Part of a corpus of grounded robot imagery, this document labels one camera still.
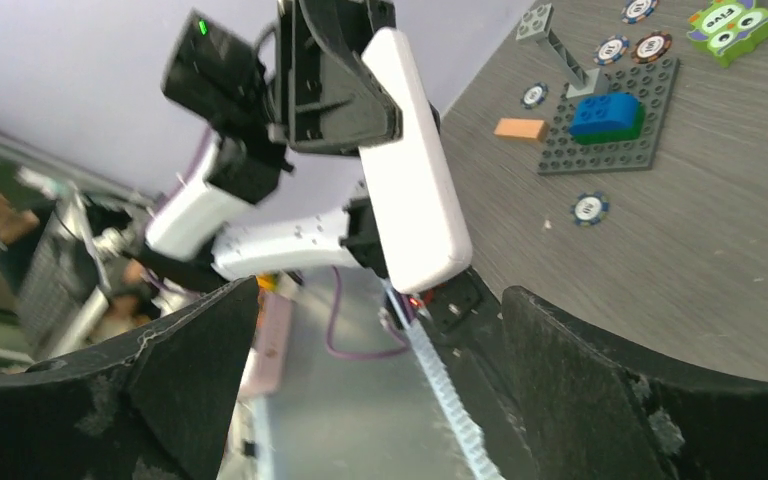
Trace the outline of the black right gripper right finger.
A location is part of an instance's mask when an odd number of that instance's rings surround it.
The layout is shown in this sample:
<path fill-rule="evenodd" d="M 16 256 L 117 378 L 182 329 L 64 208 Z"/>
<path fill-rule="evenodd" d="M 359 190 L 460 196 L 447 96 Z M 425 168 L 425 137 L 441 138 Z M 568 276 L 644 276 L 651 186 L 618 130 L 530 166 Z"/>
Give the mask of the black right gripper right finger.
<path fill-rule="evenodd" d="M 505 353 L 542 479 L 768 479 L 768 382 L 692 365 L 520 286 Z"/>

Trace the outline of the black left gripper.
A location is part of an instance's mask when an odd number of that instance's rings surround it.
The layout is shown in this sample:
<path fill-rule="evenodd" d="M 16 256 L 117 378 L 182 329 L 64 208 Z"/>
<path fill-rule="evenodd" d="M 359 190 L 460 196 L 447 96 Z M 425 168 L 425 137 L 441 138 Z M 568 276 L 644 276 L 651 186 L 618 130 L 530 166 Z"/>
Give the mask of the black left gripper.
<path fill-rule="evenodd" d="M 402 137 L 402 112 L 361 59 L 396 24 L 389 1 L 278 4 L 271 138 L 299 153 L 354 156 Z"/>

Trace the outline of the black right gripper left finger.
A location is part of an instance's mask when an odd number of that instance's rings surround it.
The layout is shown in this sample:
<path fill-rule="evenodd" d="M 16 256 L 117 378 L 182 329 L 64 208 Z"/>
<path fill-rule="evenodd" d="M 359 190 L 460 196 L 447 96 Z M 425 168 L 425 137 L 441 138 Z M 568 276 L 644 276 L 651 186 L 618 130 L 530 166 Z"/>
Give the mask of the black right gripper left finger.
<path fill-rule="evenodd" d="M 0 479 L 213 479 L 255 332 L 239 280 L 105 342 L 0 373 Z"/>

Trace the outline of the white remote control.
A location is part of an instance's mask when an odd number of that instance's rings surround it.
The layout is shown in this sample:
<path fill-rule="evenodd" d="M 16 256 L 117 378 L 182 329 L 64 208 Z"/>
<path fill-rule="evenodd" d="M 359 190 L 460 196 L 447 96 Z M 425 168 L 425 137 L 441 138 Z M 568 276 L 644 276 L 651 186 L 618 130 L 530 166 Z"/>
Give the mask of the white remote control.
<path fill-rule="evenodd" d="M 407 36 L 379 30 L 362 60 L 402 111 L 400 139 L 359 153 L 390 281 L 415 294 L 462 272 L 472 241 Z"/>

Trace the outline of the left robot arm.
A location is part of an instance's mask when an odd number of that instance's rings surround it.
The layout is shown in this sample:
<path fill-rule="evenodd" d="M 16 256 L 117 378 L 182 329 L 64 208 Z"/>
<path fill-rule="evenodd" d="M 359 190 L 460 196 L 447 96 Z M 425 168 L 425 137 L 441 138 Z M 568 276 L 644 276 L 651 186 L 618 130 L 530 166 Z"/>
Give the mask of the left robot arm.
<path fill-rule="evenodd" d="M 234 281 L 318 266 L 388 274 L 369 197 L 296 223 L 246 232 L 230 222 L 278 192 L 289 152 L 356 157 L 403 135 L 402 112 L 361 55 L 396 24 L 389 1 L 282 1 L 265 29 L 276 42 L 268 76 L 261 44 L 203 12 L 185 20 L 163 95 L 209 126 L 206 145 L 146 225 L 137 257 L 176 279 Z"/>

